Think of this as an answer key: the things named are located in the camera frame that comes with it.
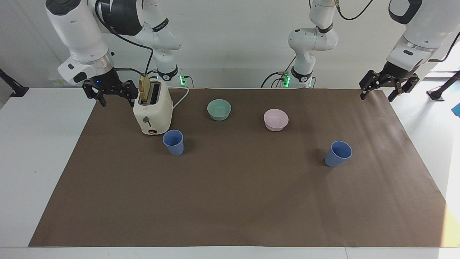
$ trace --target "white cable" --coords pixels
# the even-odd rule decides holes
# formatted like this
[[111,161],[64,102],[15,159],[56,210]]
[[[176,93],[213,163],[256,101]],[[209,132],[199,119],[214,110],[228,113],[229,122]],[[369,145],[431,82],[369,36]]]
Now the white cable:
[[189,88],[185,88],[185,87],[175,87],[175,86],[168,86],[168,88],[175,88],[175,89],[186,89],[187,92],[184,94],[184,96],[172,107],[172,109],[174,110],[174,108],[176,108],[176,106],[183,100],[185,99],[185,97],[189,94]]

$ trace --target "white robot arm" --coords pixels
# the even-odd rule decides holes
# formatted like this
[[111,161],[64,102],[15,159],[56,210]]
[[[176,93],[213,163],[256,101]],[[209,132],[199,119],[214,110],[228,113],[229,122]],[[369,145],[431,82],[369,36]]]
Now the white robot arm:
[[169,24],[159,0],[144,0],[144,28],[136,35],[139,43],[152,47],[158,75],[170,86],[183,86],[185,81],[178,68],[172,50],[182,46],[182,37]]
[[104,94],[124,97],[133,106],[138,90],[131,80],[120,81],[86,1],[46,0],[46,13],[70,51],[70,57],[58,67],[63,78],[71,84],[89,80],[91,84],[83,84],[83,89],[88,98],[100,101],[102,106],[106,105]]
[[334,12],[334,0],[313,0],[310,20],[316,28],[296,29],[289,35],[289,46],[296,54],[294,66],[288,69],[289,87],[307,87],[316,63],[316,58],[310,55],[310,51],[331,50],[337,45],[339,37],[332,24]]
[[387,57],[380,73],[370,70],[361,80],[361,99],[380,87],[394,87],[388,97],[393,101],[402,93],[410,93],[419,81],[414,72],[428,62],[444,39],[460,24],[458,0],[391,0],[390,16],[406,31]]
[[172,54],[172,50],[181,48],[182,37],[162,12],[160,0],[89,0],[88,4],[98,5],[103,22],[115,33],[136,36],[140,44],[155,50],[156,70],[168,85],[185,85]]
[[122,96],[133,106],[138,91],[131,80],[125,83],[119,80],[94,15],[110,32],[135,35],[139,43],[154,49],[157,72],[168,85],[186,84],[171,54],[171,50],[181,47],[182,39],[173,33],[158,0],[46,0],[46,12],[70,51],[70,57],[59,66],[59,73],[71,84],[89,80],[90,85],[83,85],[86,95],[103,106],[104,94]]

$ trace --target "blue object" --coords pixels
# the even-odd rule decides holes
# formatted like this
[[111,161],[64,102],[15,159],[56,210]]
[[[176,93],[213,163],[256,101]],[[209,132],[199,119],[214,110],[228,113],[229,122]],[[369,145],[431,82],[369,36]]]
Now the blue object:
[[163,143],[173,156],[180,156],[184,153],[184,135],[176,129],[164,134]]
[[455,107],[452,109],[452,111],[454,112],[454,114],[455,114],[456,116],[460,117],[460,103],[459,103],[457,106],[455,106]]
[[331,149],[329,150],[325,161],[328,166],[336,167],[342,164],[345,160],[349,159],[352,154],[353,151],[347,143],[343,141],[336,141],[332,143]]

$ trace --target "bowl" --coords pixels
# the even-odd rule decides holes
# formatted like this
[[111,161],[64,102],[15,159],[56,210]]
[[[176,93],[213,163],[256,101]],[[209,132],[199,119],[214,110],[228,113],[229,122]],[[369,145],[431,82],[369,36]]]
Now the bowl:
[[207,105],[207,112],[216,121],[223,121],[228,118],[230,111],[231,105],[224,99],[213,100]]
[[264,122],[267,129],[281,131],[289,122],[288,115],[282,110],[271,109],[265,112]]

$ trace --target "brown table cover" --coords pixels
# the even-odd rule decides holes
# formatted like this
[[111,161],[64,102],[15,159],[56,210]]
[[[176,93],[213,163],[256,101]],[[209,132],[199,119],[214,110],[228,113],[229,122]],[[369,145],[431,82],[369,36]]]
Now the brown table cover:
[[[218,98],[232,105],[221,122],[206,111]],[[361,101],[357,90],[191,89],[171,125],[184,134],[180,157],[142,134],[126,100],[107,101],[95,105],[30,246],[460,245],[380,91]],[[281,132],[264,126],[271,108],[289,115]],[[333,169],[324,157],[335,140],[353,156]]]

